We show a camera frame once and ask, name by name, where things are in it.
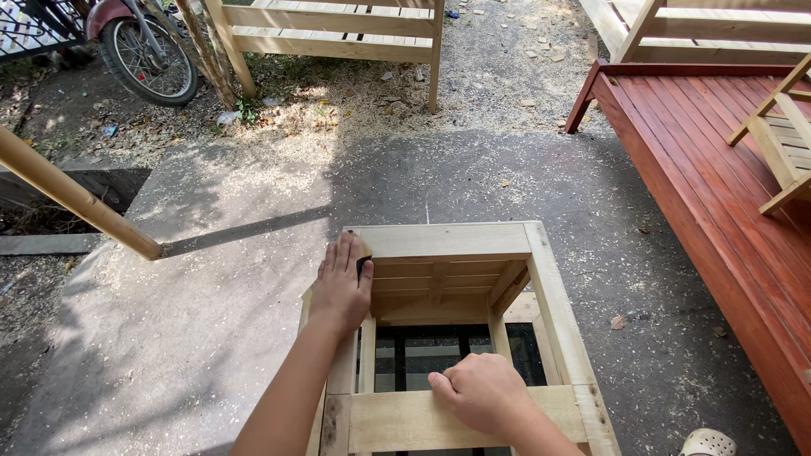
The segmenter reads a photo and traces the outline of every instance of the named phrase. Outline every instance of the left hand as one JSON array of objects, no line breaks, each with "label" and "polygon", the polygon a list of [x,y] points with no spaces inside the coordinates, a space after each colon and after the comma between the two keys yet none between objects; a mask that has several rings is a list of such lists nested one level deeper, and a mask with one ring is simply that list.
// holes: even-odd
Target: left hand
[{"label": "left hand", "polygon": [[355,331],[369,312],[374,264],[370,260],[363,263],[359,280],[356,264],[360,257],[360,241],[344,232],[340,246],[329,243],[318,268],[309,321],[334,329],[339,338]]}]

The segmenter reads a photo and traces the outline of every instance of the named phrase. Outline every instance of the unfinished wooden bench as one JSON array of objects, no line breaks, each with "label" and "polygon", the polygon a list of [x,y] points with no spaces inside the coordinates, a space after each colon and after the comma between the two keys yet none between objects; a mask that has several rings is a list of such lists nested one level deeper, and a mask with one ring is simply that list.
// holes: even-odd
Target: unfinished wooden bench
[{"label": "unfinished wooden bench", "polygon": [[436,113],[444,0],[205,2],[248,97],[256,87],[242,52],[430,63],[428,111]]},{"label": "unfinished wooden bench", "polygon": [[[620,454],[540,222],[346,229],[374,252],[371,312],[361,327],[359,359],[357,332],[338,347],[308,455],[504,446],[458,422],[430,390],[374,391],[375,336],[384,327],[487,325],[493,352],[512,362],[505,320],[534,329],[547,383],[529,387],[535,402],[586,454]],[[533,299],[507,312],[530,280]],[[311,289],[302,296],[299,330],[310,296]]]}]

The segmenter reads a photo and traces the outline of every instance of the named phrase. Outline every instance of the wooden chair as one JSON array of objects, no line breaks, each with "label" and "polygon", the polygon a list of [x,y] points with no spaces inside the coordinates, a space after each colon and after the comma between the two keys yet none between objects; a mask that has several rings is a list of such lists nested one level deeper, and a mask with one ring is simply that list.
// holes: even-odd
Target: wooden chair
[{"label": "wooden chair", "polygon": [[[811,92],[793,90],[794,84],[811,69],[811,53],[784,79],[749,116],[727,142],[734,146],[752,133],[766,163],[783,191],[760,208],[773,213],[795,198],[811,200],[811,125],[795,101],[811,102]],[[775,105],[785,114],[772,111]]]},{"label": "wooden chair", "polygon": [[[535,402],[586,454],[620,454],[540,222],[350,229],[375,262],[360,370],[356,375],[356,332],[338,346],[307,456],[505,446],[457,421],[430,390],[375,393],[378,328],[487,325],[493,351],[512,362],[505,321],[533,326],[547,383],[528,388]],[[530,280],[535,292],[522,294]],[[519,295],[526,299],[511,306]],[[311,289],[302,296],[299,330],[307,322],[310,296]]]},{"label": "wooden chair", "polygon": [[256,87],[242,52],[430,63],[428,111],[436,114],[444,0],[205,2],[248,97]]}]

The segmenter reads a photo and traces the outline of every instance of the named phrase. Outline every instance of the right hand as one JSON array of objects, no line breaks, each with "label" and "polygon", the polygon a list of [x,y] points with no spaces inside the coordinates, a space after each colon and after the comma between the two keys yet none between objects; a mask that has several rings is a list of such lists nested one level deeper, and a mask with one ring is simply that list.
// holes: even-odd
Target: right hand
[{"label": "right hand", "polygon": [[467,355],[444,373],[431,372],[434,395],[471,428],[512,441],[515,423],[543,413],[524,380],[502,355]]}]

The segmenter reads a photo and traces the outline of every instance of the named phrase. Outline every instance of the motorcycle wheel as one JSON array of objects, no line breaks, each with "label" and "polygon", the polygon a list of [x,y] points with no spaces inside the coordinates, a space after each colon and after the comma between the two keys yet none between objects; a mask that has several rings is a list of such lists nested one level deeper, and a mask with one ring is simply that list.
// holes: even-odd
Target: motorcycle wheel
[{"label": "motorcycle wheel", "polygon": [[154,50],[134,17],[105,24],[99,34],[99,53],[115,79],[138,97],[161,106],[184,106],[197,92],[197,71],[169,33],[146,20],[166,53],[168,68],[157,65]]}]

